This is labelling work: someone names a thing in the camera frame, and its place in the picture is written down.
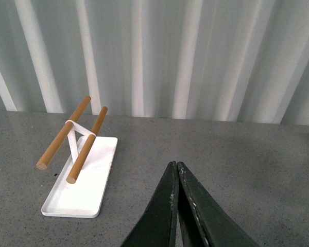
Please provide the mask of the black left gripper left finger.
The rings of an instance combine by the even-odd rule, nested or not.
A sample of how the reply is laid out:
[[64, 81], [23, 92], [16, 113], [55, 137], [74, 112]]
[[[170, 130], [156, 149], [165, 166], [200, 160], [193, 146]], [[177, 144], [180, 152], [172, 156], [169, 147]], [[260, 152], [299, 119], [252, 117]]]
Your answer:
[[179, 176], [177, 163], [168, 163], [143, 215], [122, 246], [175, 246]]

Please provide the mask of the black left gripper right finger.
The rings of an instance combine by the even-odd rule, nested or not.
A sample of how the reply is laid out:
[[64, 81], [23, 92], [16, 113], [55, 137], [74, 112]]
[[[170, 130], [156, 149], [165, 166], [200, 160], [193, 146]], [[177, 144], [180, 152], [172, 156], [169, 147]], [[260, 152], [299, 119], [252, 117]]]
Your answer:
[[178, 214], [184, 246], [258, 246], [219, 206], [185, 163], [179, 173]]

